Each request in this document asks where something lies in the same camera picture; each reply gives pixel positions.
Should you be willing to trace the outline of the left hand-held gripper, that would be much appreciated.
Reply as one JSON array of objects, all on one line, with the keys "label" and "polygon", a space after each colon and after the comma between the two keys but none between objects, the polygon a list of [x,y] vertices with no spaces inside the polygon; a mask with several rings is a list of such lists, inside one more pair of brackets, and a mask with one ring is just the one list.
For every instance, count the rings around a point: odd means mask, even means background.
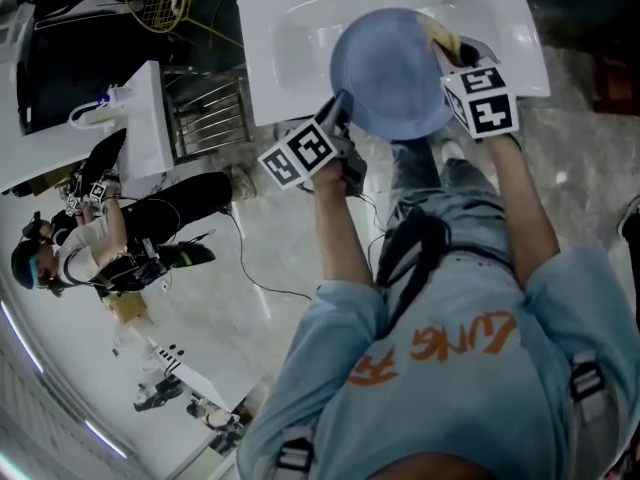
[{"label": "left hand-held gripper", "polygon": [[355,143],[344,134],[327,134],[322,128],[344,127],[348,120],[350,94],[341,90],[309,119],[290,131],[258,157],[259,165],[283,191],[303,187],[333,160],[342,165],[347,194],[363,191],[367,164],[357,153]]}]

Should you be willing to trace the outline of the person's left hand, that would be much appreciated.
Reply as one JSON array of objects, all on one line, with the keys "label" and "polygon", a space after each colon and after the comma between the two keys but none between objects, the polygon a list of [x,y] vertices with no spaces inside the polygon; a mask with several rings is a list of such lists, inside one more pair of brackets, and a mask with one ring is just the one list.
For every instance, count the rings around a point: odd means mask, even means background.
[{"label": "person's left hand", "polygon": [[332,160],[320,168],[312,177],[312,186],[315,193],[346,194],[346,181],[343,176],[342,163]]}]

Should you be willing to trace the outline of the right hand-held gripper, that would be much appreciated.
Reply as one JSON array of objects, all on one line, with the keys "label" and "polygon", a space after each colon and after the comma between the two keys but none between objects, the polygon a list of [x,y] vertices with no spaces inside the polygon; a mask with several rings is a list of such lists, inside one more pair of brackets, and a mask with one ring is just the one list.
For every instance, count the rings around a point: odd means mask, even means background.
[{"label": "right hand-held gripper", "polygon": [[472,139],[518,130],[516,98],[493,50],[484,42],[461,36],[461,52],[474,51],[477,67],[456,67],[437,41],[431,48],[441,71],[439,125],[454,119]]}]

